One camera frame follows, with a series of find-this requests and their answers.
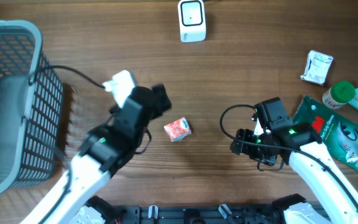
gray plastic basket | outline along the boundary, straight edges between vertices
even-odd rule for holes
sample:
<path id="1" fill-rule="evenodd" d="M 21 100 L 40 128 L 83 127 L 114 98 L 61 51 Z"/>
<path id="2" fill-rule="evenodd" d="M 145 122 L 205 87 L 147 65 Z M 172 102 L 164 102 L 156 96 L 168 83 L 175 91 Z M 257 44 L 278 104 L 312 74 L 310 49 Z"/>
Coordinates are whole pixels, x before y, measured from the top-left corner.
<path id="1" fill-rule="evenodd" d="M 39 29 L 0 21 L 0 193 L 39 185 L 53 172 L 63 86 L 49 65 Z"/>

red and white carton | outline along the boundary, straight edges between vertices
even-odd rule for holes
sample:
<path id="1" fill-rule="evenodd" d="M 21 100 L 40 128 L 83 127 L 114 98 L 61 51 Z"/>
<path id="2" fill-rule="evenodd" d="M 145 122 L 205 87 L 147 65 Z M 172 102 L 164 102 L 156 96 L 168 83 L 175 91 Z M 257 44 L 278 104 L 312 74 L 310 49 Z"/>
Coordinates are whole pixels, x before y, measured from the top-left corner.
<path id="1" fill-rule="evenodd" d="M 172 142 L 180 141 L 185 136 L 191 134 L 190 126 L 184 117 L 165 125 L 164 130 Z"/>

white smart speaker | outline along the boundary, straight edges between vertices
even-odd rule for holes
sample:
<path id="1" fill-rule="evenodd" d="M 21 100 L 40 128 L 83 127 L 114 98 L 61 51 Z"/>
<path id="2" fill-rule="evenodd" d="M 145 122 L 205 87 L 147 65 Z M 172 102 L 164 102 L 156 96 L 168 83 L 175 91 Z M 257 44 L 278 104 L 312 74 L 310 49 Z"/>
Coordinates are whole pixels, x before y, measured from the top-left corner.
<path id="1" fill-rule="evenodd" d="M 181 0 L 178 4 L 178 13 L 180 40 L 184 43 L 205 40 L 204 2 L 201 0 Z"/>

green glove package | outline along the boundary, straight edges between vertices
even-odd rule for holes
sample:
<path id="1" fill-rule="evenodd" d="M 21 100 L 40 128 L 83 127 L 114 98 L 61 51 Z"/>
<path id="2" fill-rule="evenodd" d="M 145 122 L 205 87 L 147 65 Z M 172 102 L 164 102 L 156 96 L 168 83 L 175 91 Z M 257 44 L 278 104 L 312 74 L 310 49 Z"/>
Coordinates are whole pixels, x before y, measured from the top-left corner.
<path id="1" fill-rule="evenodd" d="M 310 123 L 330 155 L 358 171 L 358 125 L 308 96 L 303 98 L 293 121 Z"/>

wooden table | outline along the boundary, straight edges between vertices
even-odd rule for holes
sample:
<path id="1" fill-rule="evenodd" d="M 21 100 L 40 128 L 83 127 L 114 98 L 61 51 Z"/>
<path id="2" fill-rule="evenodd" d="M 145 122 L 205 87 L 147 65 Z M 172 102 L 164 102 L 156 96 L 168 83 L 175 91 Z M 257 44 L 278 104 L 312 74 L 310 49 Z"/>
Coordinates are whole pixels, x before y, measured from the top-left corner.
<path id="1" fill-rule="evenodd" d="M 219 128 L 231 105 L 279 96 L 290 114 L 302 95 L 321 100 L 330 85 L 358 86 L 358 2 L 210 1 L 207 39 L 180 42 L 177 2 L 1 5 L 0 19 L 25 19 L 44 36 L 52 64 L 68 65 L 97 82 L 126 69 L 139 85 L 163 83 L 173 108 L 150 124 L 153 141 L 97 195 L 113 205 L 219 205 L 271 202 L 299 193 L 315 201 L 289 167 L 259 172 L 256 162 L 230 152 Z M 334 56 L 326 87 L 300 80 L 307 53 Z M 72 157 L 84 134 L 108 118 L 106 93 L 76 75 L 58 71 L 67 84 L 60 145 Z M 358 111 L 338 111 L 358 124 Z M 230 133 L 254 127 L 251 111 L 230 112 Z M 185 116 L 193 134 L 170 142 L 163 126 Z M 338 164 L 358 190 L 358 173 Z M 21 221 L 60 177 L 38 187 L 0 195 L 0 223 Z"/>

